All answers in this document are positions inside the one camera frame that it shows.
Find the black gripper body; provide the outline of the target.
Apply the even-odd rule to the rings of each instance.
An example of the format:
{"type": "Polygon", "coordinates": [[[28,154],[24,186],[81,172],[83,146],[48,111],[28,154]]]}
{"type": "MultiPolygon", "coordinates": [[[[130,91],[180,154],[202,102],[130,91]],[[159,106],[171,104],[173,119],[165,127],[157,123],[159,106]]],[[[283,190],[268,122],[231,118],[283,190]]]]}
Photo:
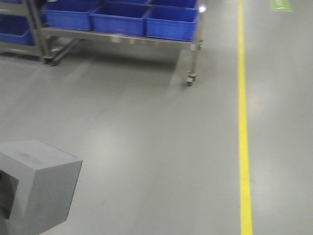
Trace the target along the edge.
{"type": "Polygon", "coordinates": [[[0,171],[0,214],[4,219],[10,218],[18,184],[18,179],[0,171]]]}

